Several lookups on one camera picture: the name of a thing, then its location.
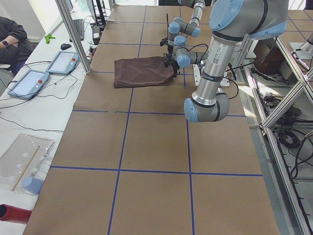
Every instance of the red cylinder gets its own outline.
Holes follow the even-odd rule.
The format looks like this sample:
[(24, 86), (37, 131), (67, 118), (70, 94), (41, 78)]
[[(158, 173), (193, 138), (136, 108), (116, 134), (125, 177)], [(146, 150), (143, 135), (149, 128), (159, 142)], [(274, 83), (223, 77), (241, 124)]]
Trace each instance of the red cylinder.
[(0, 221), (27, 224), (30, 215), (31, 211), (29, 210), (6, 204), (0, 205)]

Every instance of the blue tablet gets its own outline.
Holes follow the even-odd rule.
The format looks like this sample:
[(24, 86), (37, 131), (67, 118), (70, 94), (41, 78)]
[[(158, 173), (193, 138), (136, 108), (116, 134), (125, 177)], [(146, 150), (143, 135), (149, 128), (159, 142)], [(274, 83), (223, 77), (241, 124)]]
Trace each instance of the blue tablet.
[(46, 69), (50, 74), (68, 75), (72, 72), (79, 57), (76, 52), (59, 51)]
[(31, 99), (38, 94), (43, 85), (49, 80), (49, 77), (48, 72), (29, 70), (8, 91), (8, 94), (21, 99)]

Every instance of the blue cup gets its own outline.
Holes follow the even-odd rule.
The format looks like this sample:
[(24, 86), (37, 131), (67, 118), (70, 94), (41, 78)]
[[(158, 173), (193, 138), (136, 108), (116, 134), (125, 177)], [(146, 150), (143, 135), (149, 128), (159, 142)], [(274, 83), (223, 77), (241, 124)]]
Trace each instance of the blue cup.
[(44, 182), (41, 179), (35, 177), (27, 177), (26, 179), (23, 180), (22, 186), (27, 191), (35, 195), (38, 195), (41, 190), (41, 187), (43, 186), (43, 183)]

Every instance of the white table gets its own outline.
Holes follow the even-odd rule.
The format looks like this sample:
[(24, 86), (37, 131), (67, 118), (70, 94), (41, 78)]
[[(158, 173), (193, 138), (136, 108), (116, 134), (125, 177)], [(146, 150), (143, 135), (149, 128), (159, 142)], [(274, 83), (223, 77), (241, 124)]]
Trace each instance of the white table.
[[(84, 19), (85, 17), (86, 15), (83, 15), (81, 12), (72, 15), (73, 19)], [(92, 42), (92, 30), (88, 23), (85, 23), (85, 29), (85, 40), (82, 41), (82, 45), (84, 50), (87, 52), (90, 47), (89, 43)], [(26, 63), (51, 61), (57, 52), (60, 51), (60, 45), (62, 43), (69, 43), (69, 35), (64, 24), (59, 26), (52, 35), (56, 37), (56, 39), (50, 39), (50, 43), (47, 44), (43, 38)], [(72, 47), (66, 51), (75, 51), (73, 44)], [(34, 64), (29, 66), (34, 70), (45, 71), (48, 63)], [(20, 70), (20, 72), (13, 80), (19, 80), (28, 70), (29, 68), (25, 66)], [(77, 68), (71, 74), (77, 78), (77, 82), (76, 79), (72, 76), (67, 76), (62, 81), (58, 82), (61, 78), (63, 78), (63, 76), (51, 75), (50, 80), (45, 84), (45, 87), (54, 83), (56, 84), (40, 91), (38, 94), (40, 96), (53, 94), (57, 97), (64, 97), (67, 94), (69, 88), (74, 84), (74, 82), (76, 82), (75, 85), (70, 89), (65, 99), (57, 99), (51, 96), (35, 97), (25, 104), (16, 107), (0, 109), (0, 117), (33, 129), (64, 131), (71, 114), (73, 104), (78, 96), (86, 75), (81, 64), (78, 64)], [(7, 94), (6, 90), (0, 97), (0, 107), (7, 107), (23, 102), (18, 98), (3, 100), (7, 98), (10, 98), (10, 96)], [(19, 134), (29, 134), (54, 140), (55, 144), (49, 153), (49, 155), (53, 157), (63, 133), (26, 130), (20, 128), (14, 123), (0, 119), (0, 156), (6, 152), (14, 140), (19, 136)], [(0, 187), (0, 199), (0, 204), (9, 204), (31, 210), (36, 203), (37, 197), (18, 192), (11, 192)], [(1, 234), (21, 235), (23, 234), (25, 227), (26, 225), (24, 224), (0, 221)]]

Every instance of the black mouse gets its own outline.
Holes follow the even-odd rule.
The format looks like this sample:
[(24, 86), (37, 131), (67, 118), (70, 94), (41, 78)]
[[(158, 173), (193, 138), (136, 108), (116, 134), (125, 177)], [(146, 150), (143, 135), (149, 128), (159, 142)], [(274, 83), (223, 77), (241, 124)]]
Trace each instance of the black mouse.
[(61, 50), (66, 50), (66, 49), (68, 49), (68, 48), (70, 48), (70, 47), (72, 47), (71, 44), (63, 43), (63, 44), (61, 45)]

